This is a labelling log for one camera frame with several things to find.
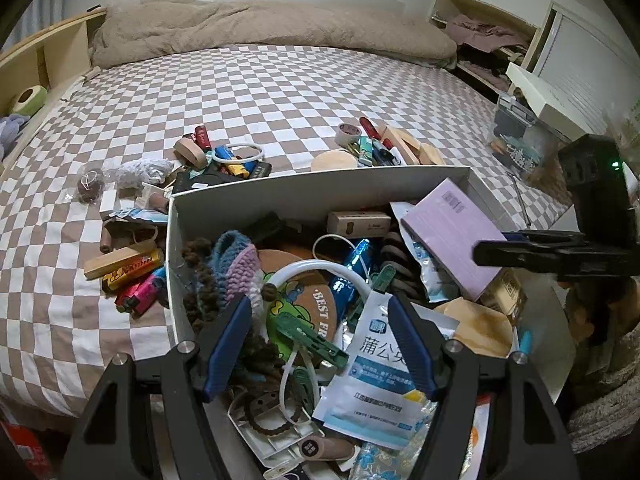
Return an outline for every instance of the beige duvet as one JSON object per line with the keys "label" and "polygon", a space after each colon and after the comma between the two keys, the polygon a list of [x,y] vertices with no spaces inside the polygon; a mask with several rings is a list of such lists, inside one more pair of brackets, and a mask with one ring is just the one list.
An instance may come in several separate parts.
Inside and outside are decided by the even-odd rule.
{"label": "beige duvet", "polygon": [[110,8],[94,37],[102,68],[229,44],[334,46],[428,61],[456,43],[426,20],[384,12],[277,2],[147,0]]}

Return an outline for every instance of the green clothespin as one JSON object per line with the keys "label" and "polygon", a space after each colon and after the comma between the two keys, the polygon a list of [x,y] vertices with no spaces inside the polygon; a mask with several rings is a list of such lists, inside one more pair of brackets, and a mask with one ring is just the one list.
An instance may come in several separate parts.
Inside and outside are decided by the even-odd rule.
{"label": "green clothespin", "polygon": [[[376,292],[380,292],[384,294],[386,290],[391,285],[391,282],[394,280],[396,276],[396,270],[390,266],[386,265],[382,267],[382,270],[373,278],[372,289]],[[353,310],[347,317],[347,327],[352,332],[356,331],[356,326],[358,324],[358,320],[360,319],[360,314],[362,314],[362,309],[364,308],[364,301],[362,298],[358,298],[356,304],[353,307]]]}
{"label": "green clothespin", "polygon": [[306,347],[312,354],[320,356],[338,369],[344,368],[347,364],[349,355],[346,352],[320,337],[309,325],[300,321],[293,314],[281,312],[273,321],[279,333]]}
{"label": "green clothespin", "polygon": [[309,372],[305,367],[298,366],[293,369],[291,374],[293,377],[293,387],[296,389],[298,393],[298,397],[302,402],[302,407],[306,410],[307,413],[314,412],[314,385],[311,382],[311,377],[309,377]]}

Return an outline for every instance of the cardboard piece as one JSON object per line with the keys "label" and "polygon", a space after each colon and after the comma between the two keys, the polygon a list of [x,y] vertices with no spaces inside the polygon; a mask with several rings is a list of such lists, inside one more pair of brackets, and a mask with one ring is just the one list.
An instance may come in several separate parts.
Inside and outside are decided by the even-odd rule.
{"label": "cardboard piece", "polygon": [[440,150],[435,146],[431,146],[428,142],[422,142],[420,144],[420,150],[418,150],[418,158],[420,163],[424,166],[444,166],[444,160],[440,154]]}
{"label": "cardboard piece", "polygon": [[401,128],[394,128],[392,126],[387,126],[387,128],[389,128],[390,130],[393,130],[396,133],[396,135],[398,135],[402,140],[404,140],[406,145],[409,146],[409,148],[411,148],[416,155],[418,154],[418,150],[420,150],[420,140],[416,139],[408,131],[403,130]]}
{"label": "cardboard piece", "polygon": [[475,353],[490,357],[507,357],[511,350],[511,323],[501,312],[457,298],[443,305],[443,314],[460,324],[453,337]]}
{"label": "cardboard piece", "polygon": [[503,313],[512,325],[516,325],[527,296],[513,269],[503,269],[489,283],[479,301],[484,306]]}
{"label": "cardboard piece", "polygon": [[311,171],[347,170],[357,167],[358,161],[356,158],[342,150],[322,152],[311,161]]}
{"label": "cardboard piece", "polygon": [[145,240],[129,247],[117,249],[109,254],[102,254],[84,263],[84,276],[88,280],[100,278],[131,263],[140,254],[150,253],[155,248],[155,240]]}

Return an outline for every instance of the round wooden disc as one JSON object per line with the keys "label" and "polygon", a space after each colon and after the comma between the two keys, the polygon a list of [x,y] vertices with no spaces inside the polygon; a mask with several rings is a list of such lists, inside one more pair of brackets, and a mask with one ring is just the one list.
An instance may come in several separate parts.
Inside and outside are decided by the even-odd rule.
{"label": "round wooden disc", "polygon": [[311,161],[311,171],[349,170],[357,167],[356,158],[342,150],[322,152]]}

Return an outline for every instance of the white cardboard box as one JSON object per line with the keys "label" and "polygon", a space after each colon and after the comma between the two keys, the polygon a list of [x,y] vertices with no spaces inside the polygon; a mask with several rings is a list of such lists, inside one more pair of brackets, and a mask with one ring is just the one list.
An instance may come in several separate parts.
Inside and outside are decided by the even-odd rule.
{"label": "white cardboard box", "polygon": [[[191,273],[181,256],[183,240],[197,237],[215,239],[229,229],[240,229],[269,212],[283,219],[326,221],[330,211],[356,210],[384,205],[391,201],[420,200],[445,178],[450,178],[502,231],[517,230],[496,197],[480,178],[465,166],[395,166],[358,168],[355,170],[318,171],[287,176],[222,184],[190,190],[171,198],[167,237],[168,292],[176,342],[193,339],[193,332],[182,307]],[[575,350],[558,298],[550,279],[519,272],[529,301],[524,307],[522,328],[532,332],[532,362],[554,400],[571,369]],[[223,457],[233,456],[227,465],[232,469],[251,466],[242,459],[241,439],[225,417],[221,405],[206,406],[214,423],[214,436]],[[252,478],[238,472],[238,478]]]}
{"label": "white cardboard box", "polygon": [[562,91],[515,63],[509,63],[507,76],[522,90],[533,113],[543,123],[555,128],[571,140],[576,140],[584,134],[594,133],[584,119],[584,115]]}

